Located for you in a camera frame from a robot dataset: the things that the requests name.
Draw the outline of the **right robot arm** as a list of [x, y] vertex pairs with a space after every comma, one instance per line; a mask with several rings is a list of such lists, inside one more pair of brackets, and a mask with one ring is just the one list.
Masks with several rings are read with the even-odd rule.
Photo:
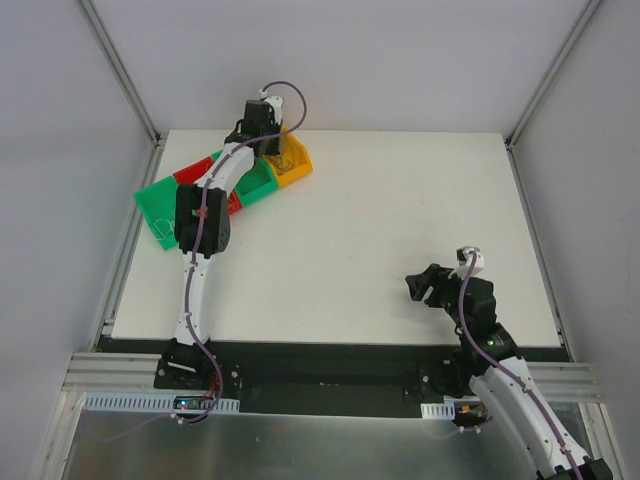
[[431, 385], [451, 397], [478, 397], [521, 452], [527, 479], [613, 477], [606, 460], [591, 458], [541, 394], [515, 341], [497, 320], [492, 282], [436, 263], [405, 281], [413, 301], [444, 310], [456, 325], [460, 348], [441, 374], [431, 376]]

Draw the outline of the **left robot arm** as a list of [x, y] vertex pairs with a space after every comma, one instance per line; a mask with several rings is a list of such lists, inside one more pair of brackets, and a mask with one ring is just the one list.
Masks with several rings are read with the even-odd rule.
[[220, 394], [224, 377], [206, 348], [210, 338], [206, 310], [212, 268], [230, 241], [228, 198], [241, 178], [267, 152], [277, 152], [282, 133], [283, 98], [265, 92], [245, 104], [244, 116], [225, 138], [212, 166], [176, 191], [174, 236], [183, 261], [183, 293], [171, 346], [163, 359], [188, 388]]

